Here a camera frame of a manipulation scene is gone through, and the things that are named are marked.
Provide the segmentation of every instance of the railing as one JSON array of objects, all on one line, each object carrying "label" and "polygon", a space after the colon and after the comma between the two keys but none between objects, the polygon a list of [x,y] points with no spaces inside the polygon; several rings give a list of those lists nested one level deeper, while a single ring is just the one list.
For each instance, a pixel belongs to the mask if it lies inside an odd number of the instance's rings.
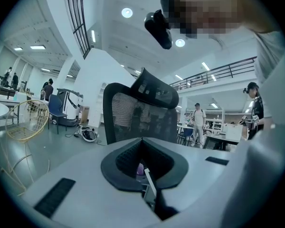
[{"label": "railing", "polygon": [[91,46],[86,32],[83,0],[65,0],[65,2],[75,40],[82,56],[86,58]]},{"label": "railing", "polygon": [[170,84],[175,90],[187,89],[199,85],[209,84],[222,78],[233,78],[236,75],[254,71],[254,63],[257,57],[250,57],[238,62],[220,66],[209,71],[196,74]]}]

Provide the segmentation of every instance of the person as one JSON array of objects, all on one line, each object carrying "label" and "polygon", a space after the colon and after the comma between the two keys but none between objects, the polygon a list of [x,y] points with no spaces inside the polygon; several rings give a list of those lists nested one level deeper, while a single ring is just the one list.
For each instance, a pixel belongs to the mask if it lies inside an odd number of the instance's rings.
[{"label": "person", "polygon": [[200,104],[196,103],[195,104],[195,111],[192,116],[193,120],[193,138],[192,138],[192,144],[191,146],[193,147],[196,141],[197,134],[199,135],[199,141],[198,145],[200,148],[203,148],[203,145],[201,143],[201,139],[203,136],[203,126],[206,123],[206,113],[201,110]]},{"label": "person", "polygon": [[50,95],[53,94],[54,88],[53,88],[52,84],[53,84],[53,80],[50,78],[50,79],[48,80],[48,85],[46,85],[46,86],[44,87],[44,91],[45,91],[45,93],[46,93],[46,95],[45,95],[45,100],[46,100],[46,101],[48,101]]},{"label": "person", "polygon": [[[198,33],[225,34],[240,26],[256,38],[255,74],[262,85],[285,55],[285,38],[278,24],[257,0],[161,0],[164,15],[172,28],[188,37]],[[272,124],[271,113],[264,105],[264,129]]]},{"label": "person", "polygon": [[257,115],[259,118],[258,125],[254,129],[249,130],[248,140],[252,139],[254,135],[264,128],[264,107],[261,95],[258,92],[258,85],[255,82],[250,82],[244,92],[249,94],[250,98],[254,99],[254,104],[251,111],[251,119]]},{"label": "person", "polygon": [[41,91],[44,90],[44,87],[47,86],[50,81],[53,82],[53,80],[50,78],[47,82],[45,82],[45,83],[43,84]]},{"label": "person", "polygon": [[13,79],[11,81],[11,87],[16,90],[18,86],[18,76],[16,73],[14,73]]},{"label": "person", "polygon": [[9,85],[9,79],[10,79],[10,72],[11,72],[11,70],[12,70],[12,67],[9,67],[9,69],[6,70],[6,72],[5,72],[4,76],[3,76],[3,79],[1,81],[1,85],[3,87],[6,87],[6,86]]}]

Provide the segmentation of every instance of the yellow wire chair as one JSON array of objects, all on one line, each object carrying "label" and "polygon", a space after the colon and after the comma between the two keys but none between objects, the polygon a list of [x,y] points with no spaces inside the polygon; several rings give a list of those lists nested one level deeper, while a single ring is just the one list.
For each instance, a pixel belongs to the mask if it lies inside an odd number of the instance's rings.
[{"label": "yellow wire chair", "polygon": [[[17,112],[17,108],[22,108],[21,111],[22,114],[19,116],[19,120],[17,123],[8,123],[8,119],[13,116],[13,112]],[[28,157],[31,156],[31,154],[27,155],[27,147],[29,147],[28,141],[34,138],[37,134],[41,133],[43,131],[44,126],[47,124],[49,118],[49,109],[48,106],[45,104],[45,102],[40,100],[28,100],[25,102],[22,102],[18,105],[16,105],[8,114],[5,122],[5,130],[6,134],[14,139],[17,140],[24,145],[25,149],[25,156],[19,159],[13,166],[9,162],[8,158],[8,151],[4,150],[2,147],[3,153],[5,155],[5,158],[8,163],[8,169],[7,172],[4,168],[1,169],[1,171],[5,172],[15,183],[17,183],[24,191],[26,191],[26,187],[22,184],[20,179],[15,173],[15,167],[18,163],[20,163],[23,159],[26,159],[29,174],[31,177],[32,182],[34,182],[34,179],[31,174],[31,170],[28,163]],[[50,167],[50,161],[48,160],[48,168],[47,172],[49,171]],[[14,173],[16,179],[14,179],[10,174]]]}]

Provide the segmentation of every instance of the gray floor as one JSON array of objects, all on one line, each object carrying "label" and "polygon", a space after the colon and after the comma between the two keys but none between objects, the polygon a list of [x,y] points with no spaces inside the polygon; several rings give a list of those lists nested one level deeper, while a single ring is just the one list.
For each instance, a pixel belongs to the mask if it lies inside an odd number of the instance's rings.
[{"label": "gray floor", "polygon": [[[66,132],[64,126],[59,126],[59,135],[57,135],[56,125],[50,124],[49,130],[45,127],[39,135],[26,143],[26,145],[28,144],[27,153],[32,154],[32,156],[28,157],[28,164],[34,181],[47,172],[48,160],[50,160],[51,171],[72,156],[97,146],[96,143],[86,142],[81,137],[65,137],[66,133],[74,133],[75,130],[75,127],[68,127]],[[106,145],[105,128],[103,125],[99,127],[98,133],[100,136],[97,140],[101,141],[99,144]],[[8,165],[2,147],[6,149],[8,159],[12,166],[20,158],[25,156],[25,147],[23,143],[12,140],[7,136],[7,134],[5,134],[5,127],[0,126],[0,170],[4,168],[8,171]],[[32,184],[29,168],[25,159],[15,167],[15,172],[25,187],[29,187]],[[15,195],[23,192],[23,189],[13,182],[5,172],[0,171],[0,179],[6,186],[7,191]]]}]

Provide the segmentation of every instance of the white pants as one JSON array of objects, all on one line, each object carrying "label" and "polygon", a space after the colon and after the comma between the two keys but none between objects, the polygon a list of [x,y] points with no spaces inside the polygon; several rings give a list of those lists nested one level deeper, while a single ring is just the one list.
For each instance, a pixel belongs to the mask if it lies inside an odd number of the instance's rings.
[{"label": "white pants", "polygon": [[203,145],[202,145],[202,143],[201,143],[201,139],[202,139],[202,137],[203,137],[203,127],[194,126],[194,129],[193,129],[193,138],[192,138],[192,145],[195,144],[197,134],[199,134],[198,145],[202,147]]}]

